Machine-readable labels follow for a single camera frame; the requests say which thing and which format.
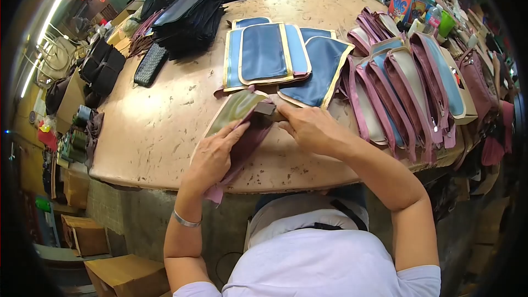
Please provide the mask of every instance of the worktable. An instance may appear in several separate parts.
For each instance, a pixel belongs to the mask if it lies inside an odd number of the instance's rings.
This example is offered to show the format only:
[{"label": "worktable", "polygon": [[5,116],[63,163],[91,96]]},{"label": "worktable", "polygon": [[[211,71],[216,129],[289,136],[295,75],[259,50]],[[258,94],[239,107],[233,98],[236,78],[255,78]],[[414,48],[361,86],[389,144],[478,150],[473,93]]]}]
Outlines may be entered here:
[{"label": "worktable", "polygon": [[[347,41],[346,34],[356,25],[363,7],[386,11],[375,0],[239,0],[226,6],[209,51],[167,62],[151,88],[133,87],[141,58],[127,60],[114,90],[98,109],[105,119],[90,170],[92,177],[120,186],[178,189],[195,146],[225,100],[215,99],[213,92],[222,84],[226,33],[230,29],[227,21],[266,16],[273,22],[334,29],[339,39]],[[281,101],[272,94],[276,87],[261,90],[272,100]],[[358,133],[347,101],[335,98],[328,110],[340,124]],[[457,145],[438,151],[435,166],[452,164],[463,149],[457,130]],[[425,163],[411,165],[406,159],[402,162],[412,171],[431,167]],[[344,163],[303,152],[275,125],[227,192],[316,190],[359,181]]]}]

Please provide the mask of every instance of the cable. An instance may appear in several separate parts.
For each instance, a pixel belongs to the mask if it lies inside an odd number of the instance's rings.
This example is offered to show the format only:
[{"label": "cable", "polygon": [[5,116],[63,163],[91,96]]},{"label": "cable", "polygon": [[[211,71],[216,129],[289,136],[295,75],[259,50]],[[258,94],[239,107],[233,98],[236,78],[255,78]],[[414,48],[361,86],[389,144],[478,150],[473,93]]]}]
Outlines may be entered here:
[{"label": "cable", "polygon": [[222,285],[225,285],[225,282],[222,281],[222,279],[220,278],[220,275],[218,275],[218,264],[220,263],[220,261],[222,260],[222,258],[224,258],[225,256],[229,255],[229,254],[240,254],[242,256],[242,253],[241,252],[238,252],[238,251],[231,251],[231,252],[228,252],[227,254],[223,254],[217,261],[216,261],[216,266],[214,267],[214,272],[216,273],[216,277],[218,278],[218,280],[220,280],[220,282],[222,282]]}]

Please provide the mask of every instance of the brown fabric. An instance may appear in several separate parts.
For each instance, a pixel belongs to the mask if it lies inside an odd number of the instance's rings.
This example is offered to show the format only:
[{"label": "brown fabric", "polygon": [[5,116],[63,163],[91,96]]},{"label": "brown fabric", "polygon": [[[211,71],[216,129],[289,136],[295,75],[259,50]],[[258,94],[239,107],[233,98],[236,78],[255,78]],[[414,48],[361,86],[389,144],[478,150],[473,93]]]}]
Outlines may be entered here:
[{"label": "brown fabric", "polygon": [[97,113],[97,110],[93,110],[90,117],[92,118],[86,123],[86,155],[88,157],[88,168],[91,168],[94,162],[93,155],[96,151],[97,140],[101,133],[102,121],[105,118],[105,113]]}]

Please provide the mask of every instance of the person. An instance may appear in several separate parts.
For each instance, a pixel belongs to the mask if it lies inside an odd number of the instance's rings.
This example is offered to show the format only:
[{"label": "person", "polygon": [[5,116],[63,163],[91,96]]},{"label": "person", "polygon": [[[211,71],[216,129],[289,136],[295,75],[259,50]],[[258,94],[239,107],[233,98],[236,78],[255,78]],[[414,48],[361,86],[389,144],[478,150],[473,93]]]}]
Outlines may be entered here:
[{"label": "person", "polygon": [[200,255],[199,223],[204,192],[228,171],[230,149],[248,128],[233,129],[232,122],[199,143],[181,182],[164,244],[173,296],[439,296],[435,224],[419,180],[326,110],[285,103],[278,110],[288,120],[279,127],[300,148],[346,163],[391,211],[394,261],[367,231],[364,206],[317,193],[287,195],[258,209],[249,248],[219,292]]}]

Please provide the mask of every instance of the blue fabric panel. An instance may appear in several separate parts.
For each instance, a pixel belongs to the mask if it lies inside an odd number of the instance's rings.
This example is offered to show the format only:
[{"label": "blue fabric panel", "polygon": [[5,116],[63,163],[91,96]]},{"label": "blue fabric panel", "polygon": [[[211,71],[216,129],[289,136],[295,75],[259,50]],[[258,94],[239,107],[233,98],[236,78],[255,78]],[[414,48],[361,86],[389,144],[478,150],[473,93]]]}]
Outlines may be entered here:
[{"label": "blue fabric panel", "polygon": [[302,39],[306,43],[308,39],[315,36],[323,36],[323,37],[332,37],[332,33],[327,30],[321,30],[321,29],[312,29],[312,28],[299,28],[300,34],[302,35]]},{"label": "blue fabric panel", "polygon": [[242,33],[242,77],[247,81],[286,76],[279,24],[250,26]]},{"label": "blue fabric panel", "polygon": [[254,26],[255,24],[270,23],[271,20],[265,17],[252,17],[237,21],[235,23],[235,29],[245,28],[248,26]]},{"label": "blue fabric panel", "polygon": [[240,57],[240,41],[242,30],[233,30],[229,33],[229,54],[228,54],[228,76],[227,87],[244,86],[238,78],[238,60]]},{"label": "blue fabric panel", "polygon": [[285,28],[293,70],[298,73],[305,73],[308,71],[308,63],[303,51],[304,41],[299,38],[299,33],[295,26],[286,24]]},{"label": "blue fabric panel", "polygon": [[306,44],[312,75],[305,80],[279,85],[282,94],[313,107],[321,106],[339,66],[346,43],[326,37],[312,38]]},{"label": "blue fabric panel", "polygon": [[460,98],[458,86],[453,79],[451,69],[449,69],[446,59],[438,49],[438,45],[434,43],[434,40],[429,37],[423,37],[423,39],[426,40],[427,46],[429,46],[431,49],[431,53],[434,56],[434,61],[438,66],[438,70],[440,71],[440,77],[442,78],[447,99],[449,100],[450,113],[453,116],[462,115],[464,113],[464,103]]}]

